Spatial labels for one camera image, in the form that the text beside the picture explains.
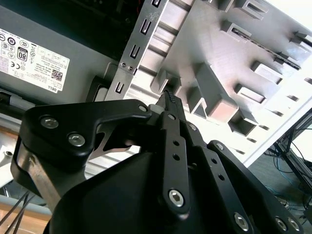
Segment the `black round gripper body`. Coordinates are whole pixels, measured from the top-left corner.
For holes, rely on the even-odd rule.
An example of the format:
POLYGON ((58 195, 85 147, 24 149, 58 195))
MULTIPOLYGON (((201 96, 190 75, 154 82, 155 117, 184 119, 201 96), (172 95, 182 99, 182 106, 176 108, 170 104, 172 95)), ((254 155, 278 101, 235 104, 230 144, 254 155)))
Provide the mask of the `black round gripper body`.
POLYGON ((142 153, 72 188, 48 234, 232 234, 228 212, 199 150, 171 146, 142 153))

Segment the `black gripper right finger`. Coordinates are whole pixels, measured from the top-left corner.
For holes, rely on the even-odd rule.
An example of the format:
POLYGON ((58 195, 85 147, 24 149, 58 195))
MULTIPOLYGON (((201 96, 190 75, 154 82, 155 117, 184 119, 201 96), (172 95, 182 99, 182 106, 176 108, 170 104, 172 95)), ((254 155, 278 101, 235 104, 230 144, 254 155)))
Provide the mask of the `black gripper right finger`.
POLYGON ((171 106, 186 139, 188 161, 196 165, 195 184, 201 204, 207 195, 215 214, 204 211, 214 234, 302 234, 292 213, 217 140, 206 143, 195 125, 186 120, 182 101, 171 95, 171 106))

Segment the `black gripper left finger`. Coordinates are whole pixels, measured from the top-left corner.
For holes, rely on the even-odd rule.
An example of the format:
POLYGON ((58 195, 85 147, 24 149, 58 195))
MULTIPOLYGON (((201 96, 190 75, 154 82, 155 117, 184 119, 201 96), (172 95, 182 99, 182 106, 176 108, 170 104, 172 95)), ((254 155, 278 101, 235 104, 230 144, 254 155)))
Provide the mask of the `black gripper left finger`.
POLYGON ((22 120, 19 166, 54 212, 72 188, 88 180, 85 166, 96 151, 136 145, 141 150, 133 156, 167 156, 171 146, 186 146, 171 95, 164 92, 155 106, 127 99, 34 107, 22 120))

